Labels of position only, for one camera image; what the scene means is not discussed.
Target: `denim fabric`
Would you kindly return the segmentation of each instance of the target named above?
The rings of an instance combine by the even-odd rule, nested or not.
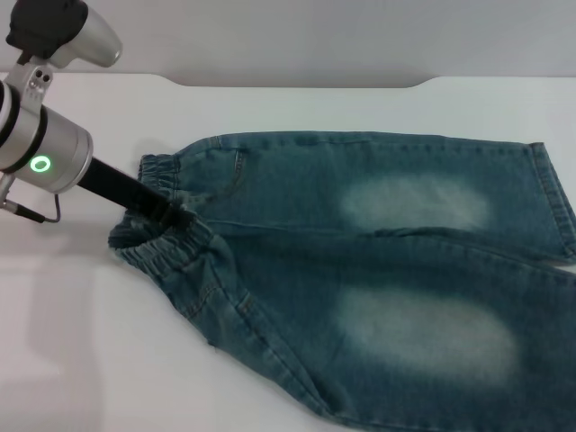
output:
[[[379,431],[576,430],[576,218],[543,144],[249,133],[145,156],[110,245],[208,342]]]

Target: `black cable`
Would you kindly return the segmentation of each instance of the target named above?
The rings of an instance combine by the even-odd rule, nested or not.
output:
[[[56,204],[56,219],[48,219],[46,218],[45,222],[47,223],[58,223],[60,222],[60,217],[62,216],[60,212],[60,199],[57,194],[54,195],[54,204]]]

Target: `green led ring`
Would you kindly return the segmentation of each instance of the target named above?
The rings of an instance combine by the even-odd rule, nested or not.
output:
[[[50,159],[45,156],[37,156],[30,162],[30,168],[35,173],[45,173],[50,169],[50,165],[52,165]]]

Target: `white backdrop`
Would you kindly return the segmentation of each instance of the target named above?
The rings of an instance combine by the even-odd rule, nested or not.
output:
[[[436,76],[576,76],[574,0],[87,0],[116,71],[189,86],[411,86]],[[0,37],[14,0],[0,2]],[[0,70],[17,59],[0,43]],[[86,70],[78,63],[71,70]]]

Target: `pant leg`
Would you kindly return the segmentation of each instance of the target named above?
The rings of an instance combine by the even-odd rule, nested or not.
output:
[[[368,132],[237,134],[210,143],[175,156],[177,195],[222,234],[236,225],[428,229],[576,262],[574,215],[543,144]]]
[[[576,429],[572,274],[445,238],[152,231],[128,218],[111,245],[211,345],[326,419]]]

